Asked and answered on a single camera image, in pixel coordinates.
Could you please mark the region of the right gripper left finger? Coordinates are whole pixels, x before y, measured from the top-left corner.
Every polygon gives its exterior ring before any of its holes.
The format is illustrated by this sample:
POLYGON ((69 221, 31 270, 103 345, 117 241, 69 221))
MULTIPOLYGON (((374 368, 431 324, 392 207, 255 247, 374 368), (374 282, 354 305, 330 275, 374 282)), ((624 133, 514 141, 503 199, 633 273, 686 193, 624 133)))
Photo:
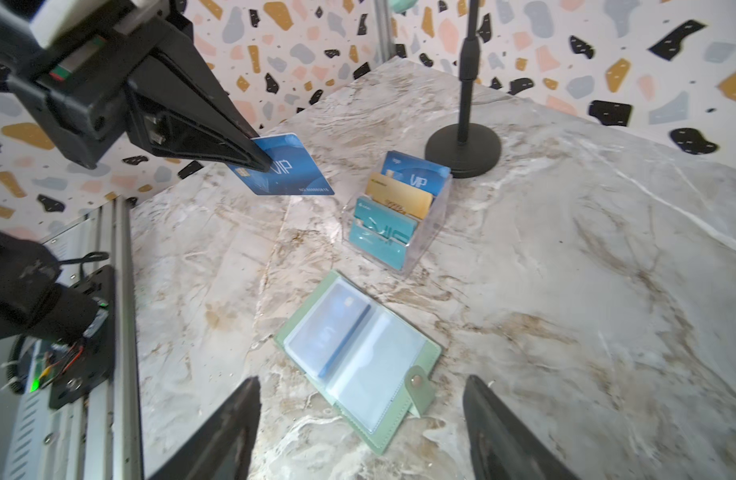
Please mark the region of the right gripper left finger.
POLYGON ((154 479, 246 479, 261 416, 261 386, 249 377, 157 471, 154 479))

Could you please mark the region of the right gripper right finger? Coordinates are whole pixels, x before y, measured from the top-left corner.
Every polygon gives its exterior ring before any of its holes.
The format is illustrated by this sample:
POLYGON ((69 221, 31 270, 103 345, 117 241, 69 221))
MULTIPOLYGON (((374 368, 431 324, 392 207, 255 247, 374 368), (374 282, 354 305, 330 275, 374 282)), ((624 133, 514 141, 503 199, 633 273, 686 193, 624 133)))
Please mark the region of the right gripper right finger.
POLYGON ((463 411, 475 478, 577 477, 476 375, 467 378, 463 411))

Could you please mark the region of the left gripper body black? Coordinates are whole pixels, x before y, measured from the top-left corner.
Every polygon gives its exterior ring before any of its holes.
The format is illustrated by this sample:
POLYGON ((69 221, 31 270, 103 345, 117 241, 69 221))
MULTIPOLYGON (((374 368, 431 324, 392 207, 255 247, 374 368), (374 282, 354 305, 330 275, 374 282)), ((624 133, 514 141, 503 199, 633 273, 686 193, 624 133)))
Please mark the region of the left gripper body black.
MULTIPOLYGON (((145 52, 143 42, 118 33, 131 1, 112 1, 89 20, 41 48, 29 22, 45 1, 0 1, 0 92, 11 93, 69 161, 93 170, 126 129, 124 85, 145 52)), ((169 1, 177 23, 182 4, 169 1)))

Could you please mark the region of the blue VIP credit card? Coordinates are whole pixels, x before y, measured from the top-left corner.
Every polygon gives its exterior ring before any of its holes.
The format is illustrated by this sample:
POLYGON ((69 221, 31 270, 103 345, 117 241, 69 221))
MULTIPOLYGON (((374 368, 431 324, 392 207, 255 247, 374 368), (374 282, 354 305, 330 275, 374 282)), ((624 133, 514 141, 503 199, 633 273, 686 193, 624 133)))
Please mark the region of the blue VIP credit card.
POLYGON ((296 134, 255 138, 253 142, 271 159, 269 172, 229 166, 256 195, 334 195, 325 176, 296 134))

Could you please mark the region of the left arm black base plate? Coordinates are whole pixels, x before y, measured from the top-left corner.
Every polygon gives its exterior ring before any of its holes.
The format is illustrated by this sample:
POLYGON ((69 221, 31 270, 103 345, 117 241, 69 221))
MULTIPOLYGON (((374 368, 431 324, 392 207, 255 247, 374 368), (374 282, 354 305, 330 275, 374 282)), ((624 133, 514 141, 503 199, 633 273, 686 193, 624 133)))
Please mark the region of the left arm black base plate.
POLYGON ((26 335, 68 348, 48 382, 49 408, 59 410, 111 378, 115 368, 115 269, 105 265, 67 287, 58 283, 47 310, 26 335))

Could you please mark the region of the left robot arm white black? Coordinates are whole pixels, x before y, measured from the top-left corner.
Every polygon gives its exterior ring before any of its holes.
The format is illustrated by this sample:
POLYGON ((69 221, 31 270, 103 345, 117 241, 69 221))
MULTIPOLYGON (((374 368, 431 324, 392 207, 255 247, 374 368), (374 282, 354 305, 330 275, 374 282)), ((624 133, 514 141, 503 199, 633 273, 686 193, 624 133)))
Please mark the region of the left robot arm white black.
MULTIPOLYGON (((0 1, 0 93, 88 170, 121 137, 156 157, 266 172, 271 157, 198 52, 182 1, 0 1)), ((80 338, 95 301, 42 245, 0 232, 0 339, 80 338)))

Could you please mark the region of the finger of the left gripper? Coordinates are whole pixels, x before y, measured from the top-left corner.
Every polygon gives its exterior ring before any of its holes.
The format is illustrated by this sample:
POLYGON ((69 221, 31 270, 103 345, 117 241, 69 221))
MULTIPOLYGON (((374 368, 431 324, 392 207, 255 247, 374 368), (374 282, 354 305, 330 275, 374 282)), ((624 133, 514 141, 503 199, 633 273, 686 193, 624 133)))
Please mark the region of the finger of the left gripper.
POLYGON ((155 18, 131 37, 153 46, 128 75, 127 135, 157 157, 219 162, 267 172, 272 158, 189 36, 155 18))

